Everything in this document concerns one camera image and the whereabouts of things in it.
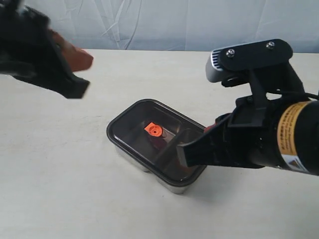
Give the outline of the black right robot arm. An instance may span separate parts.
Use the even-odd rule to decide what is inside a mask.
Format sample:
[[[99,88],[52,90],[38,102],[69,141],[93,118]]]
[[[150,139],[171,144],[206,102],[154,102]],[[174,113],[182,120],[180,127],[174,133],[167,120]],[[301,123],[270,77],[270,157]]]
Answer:
[[[237,73],[252,94],[236,100],[198,139],[177,146],[184,166],[272,167],[319,173],[319,98],[289,63]]]

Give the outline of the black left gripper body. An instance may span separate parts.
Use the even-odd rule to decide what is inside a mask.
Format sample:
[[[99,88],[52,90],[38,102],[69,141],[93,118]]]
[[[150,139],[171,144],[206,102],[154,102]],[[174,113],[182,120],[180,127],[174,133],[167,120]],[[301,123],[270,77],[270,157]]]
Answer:
[[[20,0],[0,2],[0,72],[81,99],[90,82],[72,72],[49,32],[50,18]]]

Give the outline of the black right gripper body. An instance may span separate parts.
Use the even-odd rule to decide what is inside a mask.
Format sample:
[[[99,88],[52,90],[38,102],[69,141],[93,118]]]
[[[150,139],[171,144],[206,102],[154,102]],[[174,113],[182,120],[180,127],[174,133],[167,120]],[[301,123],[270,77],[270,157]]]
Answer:
[[[251,94],[216,119],[220,124],[177,146],[183,166],[287,168],[279,152],[279,121],[288,106],[305,98],[301,80],[289,62],[247,71]]]

